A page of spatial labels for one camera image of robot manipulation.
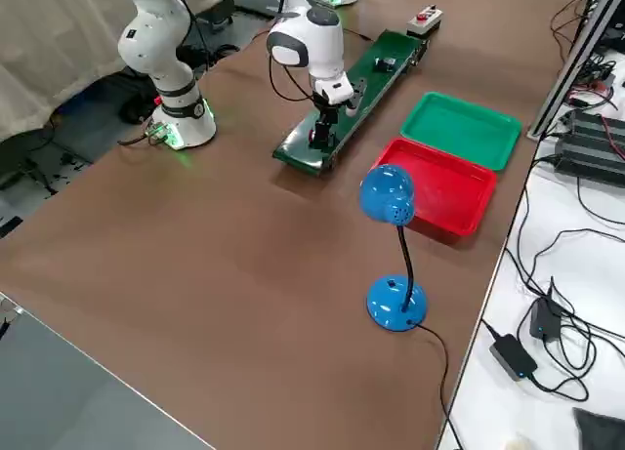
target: gray surface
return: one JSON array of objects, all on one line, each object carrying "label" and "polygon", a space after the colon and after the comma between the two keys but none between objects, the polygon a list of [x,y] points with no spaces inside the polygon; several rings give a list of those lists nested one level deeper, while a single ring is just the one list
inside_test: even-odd
[{"label": "gray surface", "polygon": [[3,450],[206,450],[28,314],[0,342]]}]

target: control box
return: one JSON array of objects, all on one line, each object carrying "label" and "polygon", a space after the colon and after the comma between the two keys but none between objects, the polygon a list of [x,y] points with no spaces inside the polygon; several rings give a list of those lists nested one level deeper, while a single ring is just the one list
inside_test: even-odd
[{"label": "control box", "polygon": [[417,38],[428,38],[440,27],[441,19],[442,11],[434,4],[428,6],[408,22],[408,35]]}]

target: brown table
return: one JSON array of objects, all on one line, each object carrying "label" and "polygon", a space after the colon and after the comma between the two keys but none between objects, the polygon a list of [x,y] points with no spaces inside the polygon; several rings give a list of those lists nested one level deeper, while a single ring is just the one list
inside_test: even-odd
[{"label": "brown table", "polygon": [[[203,80],[219,126],[212,143],[112,150],[2,241],[0,289],[218,448],[432,448],[441,350],[368,318],[369,285],[403,264],[394,229],[360,212],[358,184],[427,91],[528,124],[559,68],[549,20],[566,1],[343,10],[346,26],[372,36],[430,3],[445,17],[423,63],[319,180],[271,159],[310,106],[273,94],[257,39]],[[365,48],[346,34],[347,63]],[[450,247],[407,234],[426,324],[450,349],[447,391],[533,150],[521,137],[476,236]]]}]

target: blue desk lamp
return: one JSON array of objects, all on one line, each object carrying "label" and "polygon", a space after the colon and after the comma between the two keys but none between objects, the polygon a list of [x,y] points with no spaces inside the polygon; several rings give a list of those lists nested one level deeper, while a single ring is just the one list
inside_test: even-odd
[{"label": "blue desk lamp", "polygon": [[412,263],[403,227],[414,217],[414,185],[397,165],[384,164],[369,171],[360,185],[360,208],[374,221],[396,225],[408,276],[384,276],[375,281],[367,295],[367,309],[373,321],[386,330],[406,331],[426,316],[423,289],[414,284]]}]

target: white curtain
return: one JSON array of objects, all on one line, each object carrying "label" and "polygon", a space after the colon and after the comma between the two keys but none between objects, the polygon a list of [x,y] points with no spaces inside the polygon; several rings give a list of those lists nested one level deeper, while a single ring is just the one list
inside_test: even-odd
[{"label": "white curtain", "polygon": [[[222,0],[187,0],[203,11]],[[130,0],[0,0],[0,142],[40,128],[61,103],[124,65]]]}]

